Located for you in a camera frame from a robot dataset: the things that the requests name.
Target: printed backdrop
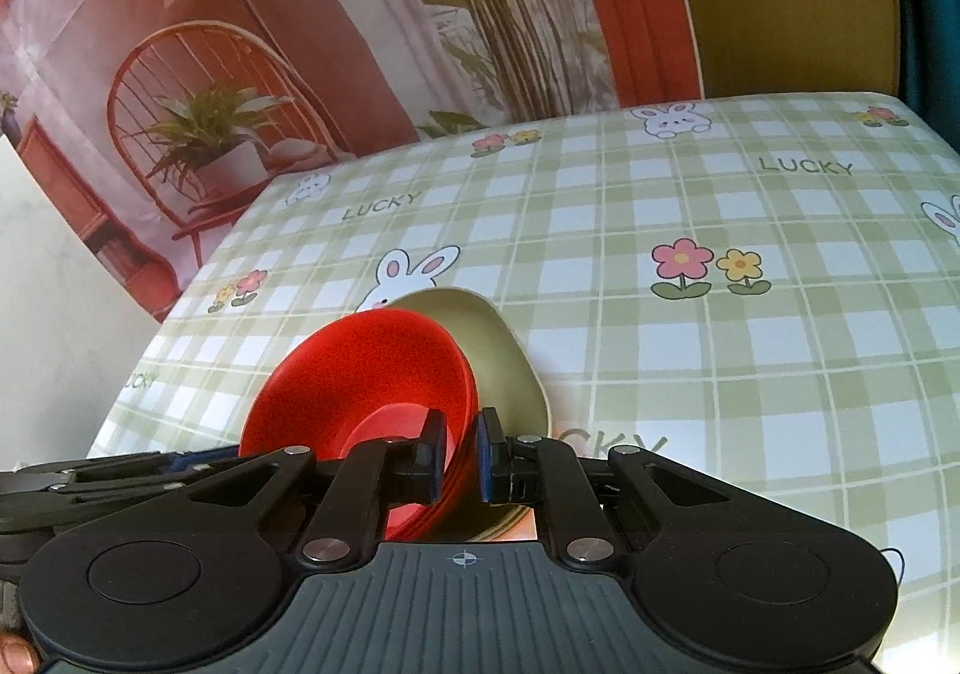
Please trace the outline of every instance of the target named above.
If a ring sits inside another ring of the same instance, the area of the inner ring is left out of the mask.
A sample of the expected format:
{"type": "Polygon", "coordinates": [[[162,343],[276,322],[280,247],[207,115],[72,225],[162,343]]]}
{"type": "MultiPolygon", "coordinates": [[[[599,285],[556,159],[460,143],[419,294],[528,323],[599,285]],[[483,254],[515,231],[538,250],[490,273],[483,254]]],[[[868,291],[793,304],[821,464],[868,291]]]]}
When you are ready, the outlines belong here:
{"type": "Polygon", "coordinates": [[[3,131],[157,319],[272,178],[673,100],[685,0],[0,0],[3,131]]]}

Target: green plaid tablecloth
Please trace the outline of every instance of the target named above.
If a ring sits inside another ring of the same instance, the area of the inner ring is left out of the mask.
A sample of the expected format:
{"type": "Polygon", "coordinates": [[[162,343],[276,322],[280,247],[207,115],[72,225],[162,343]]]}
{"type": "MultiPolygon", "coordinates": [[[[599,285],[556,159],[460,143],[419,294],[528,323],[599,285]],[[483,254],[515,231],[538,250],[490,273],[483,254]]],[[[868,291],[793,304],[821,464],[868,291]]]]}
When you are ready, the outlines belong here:
{"type": "Polygon", "coordinates": [[[378,299],[400,249],[432,271],[420,286],[501,309],[554,435],[581,454],[638,442],[899,548],[880,664],[957,671],[960,157],[880,95],[692,111],[525,124],[277,179],[91,455],[235,444],[272,369],[378,299]]]}

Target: crosshair marking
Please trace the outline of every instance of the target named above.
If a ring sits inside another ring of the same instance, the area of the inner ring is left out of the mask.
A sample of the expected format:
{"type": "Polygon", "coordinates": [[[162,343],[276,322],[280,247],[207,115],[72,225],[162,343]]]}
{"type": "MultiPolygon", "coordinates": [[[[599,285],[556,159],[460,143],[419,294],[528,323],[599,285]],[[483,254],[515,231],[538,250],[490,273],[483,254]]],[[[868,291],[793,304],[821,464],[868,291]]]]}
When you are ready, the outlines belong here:
{"type": "Polygon", "coordinates": [[[481,561],[482,559],[483,558],[477,557],[477,555],[474,555],[472,552],[467,552],[466,549],[464,549],[463,552],[458,552],[452,558],[448,558],[449,561],[455,562],[455,564],[462,568],[466,568],[469,565],[474,565],[477,561],[481,561]]]}

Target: flower print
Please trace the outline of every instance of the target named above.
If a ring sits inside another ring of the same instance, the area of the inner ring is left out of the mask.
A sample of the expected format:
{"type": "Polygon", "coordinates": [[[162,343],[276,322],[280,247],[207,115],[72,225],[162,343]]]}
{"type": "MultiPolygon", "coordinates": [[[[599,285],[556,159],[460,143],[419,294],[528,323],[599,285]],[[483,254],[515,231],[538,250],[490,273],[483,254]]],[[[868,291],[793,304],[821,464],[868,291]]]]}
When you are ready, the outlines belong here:
{"type": "Polygon", "coordinates": [[[237,296],[243,297],[256,292],[266,277],[267,271],[251,271],[237,283],[237,296]]]}
{"type": "Polygon", "coordinates": [[[536,143],[537,140],[541,138],[539,134],[539,129],[524,129],[520,132],[515,132],[510,135],[510,140],[512,140],[516,145],[527,145],[527,143],[536,143]]]}
{"type": "Polygon", "coordinates": [[[680,238],[674,244],[664,244],[656,247],[652,256],[656,266],[656,275],[660,278],[678,278],[680,286],[659,281],[651,287],[654,295],[666,300],[680,300],[688,297],[703,297],[710,291],[706,281],[698,279],[707,276],[707,263],[713,259],[713,252],[705,247],[698,247],[696,242],[689,238],[680,238]],[[688,284],[688,279],[697,283],[688,284]]]}
{"type": "Polygon", "coordinates": [[[760,254],[755,251],[742,252],[738,248],[728,249],[727,253],[717,260],[717,268],[727,276],[727,289],[735,295],[763,295],[769,292],[771,284],[763,280],[763,271],[760,269],[760,254]]]}
{"type": "Polygon", "coordinates": [[[245,306],[256,298],[256,291],[267,277],[267,271],[251,271],[237,282],[237,297],[234,297],[230,305],[234,307],[245,306]]]}
{"type": "Polygon", "coordinates": [[[877,119],[883,119],[883,121],[890,121],[890,119],[896,119],[896,113],[894,113],[890,108],[883,108],[878,105],[871,105],[867,108],[867,113],[871,116],[876,116],[877,119]]]}
{"type": "Polygon", "coordinates": [[[748,251],[744,254],[738,248],[732,248],[725,257],[717,260],[717,268],[726,273],[731,281],[742,281],[745,278],[760,278],[763,271],[760,269],[760,254],[748,251]]]}
{"type": "Polygon", "coordinates": [[[496,154],[498,151],[503,150],[504,143],[506,143],[507,140],[509,140],[509,138],[499,132],[493,132],[486,138],[474,140],[473,153],[470,156],[482,157],[488,154],[496,154]]]}
{"type": "Polygon", "coordinates": [[[713,259],[708,248],[698,247],[689,238],[680,238],[673,245],[660,245],[653,251],[656,275],[660,278],[704,278],[707,275],[707,263],[713,259]]]}
{"type": "Polygon", "coordinates": [[[854,119],[862,121],[864,126],[883,126],[883,122],[880,119],[877,119],[872,113],[867,113],[866,111],[857,111],[856,113],[851,113],[854,119]]]}
{"type": "Polygon", "coordinates": [[[208,314],[216,314],[217,311],[222,311],[224,306],[227,305],[227,300],[233,297],[234,292],[236,292],[236,284],[229,284],[217,290],[216,295],[213,297],[213,305],[206,309],[206,312],[208,314]]]}
{"type": "Polygon", "coordinates": [[[906,119],[901,119],[896,113],[890,110],[890,108],[884,108],[882,105],[871,105],[869,108],[867,108],[867,113],[877,119],[886,121],[887,124],[891,124],[892,126],[910,125],[909,121],[906,121],[906,119]]]}

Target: wall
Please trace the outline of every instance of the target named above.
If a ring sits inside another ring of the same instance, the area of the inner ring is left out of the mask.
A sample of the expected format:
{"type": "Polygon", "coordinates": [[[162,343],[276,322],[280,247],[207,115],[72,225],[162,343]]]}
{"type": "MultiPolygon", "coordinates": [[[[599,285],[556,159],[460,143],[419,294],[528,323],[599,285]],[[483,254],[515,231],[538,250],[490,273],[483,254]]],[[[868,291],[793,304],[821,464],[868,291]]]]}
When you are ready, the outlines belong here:
{"type": "Polygon", "coordinates": [[[0,471],[85,457],[157,323],[0,138],[0,471]]]}

